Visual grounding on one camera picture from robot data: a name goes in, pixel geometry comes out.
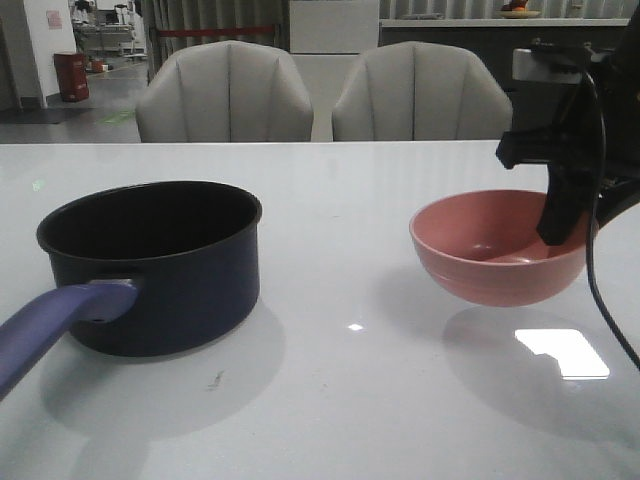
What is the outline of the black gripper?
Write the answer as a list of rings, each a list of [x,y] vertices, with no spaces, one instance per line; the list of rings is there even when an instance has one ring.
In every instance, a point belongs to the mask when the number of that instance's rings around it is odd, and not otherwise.
[[[639,201],[639,16],[616,48],[591,47],[598,56],[568,85],[551,124],[506,132],[496,151],[507,169],[546,165],[537,233],[549,246],[564,244],[585,212],[605,225]]]

